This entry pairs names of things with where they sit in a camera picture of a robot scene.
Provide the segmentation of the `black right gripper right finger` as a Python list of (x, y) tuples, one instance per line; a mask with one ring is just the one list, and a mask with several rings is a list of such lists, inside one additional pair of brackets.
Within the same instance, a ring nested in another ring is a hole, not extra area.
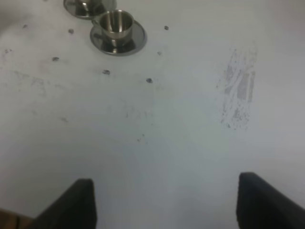
[(305, 209), (253, 172), (239, 175), (236, 217), (241, 229), (305, 227)]

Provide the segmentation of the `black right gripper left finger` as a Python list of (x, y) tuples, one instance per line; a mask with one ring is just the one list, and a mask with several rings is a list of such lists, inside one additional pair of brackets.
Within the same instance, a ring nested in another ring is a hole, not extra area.
[(78, 179), (27, 228), (94, 229), (96, 225), (94, 182)]

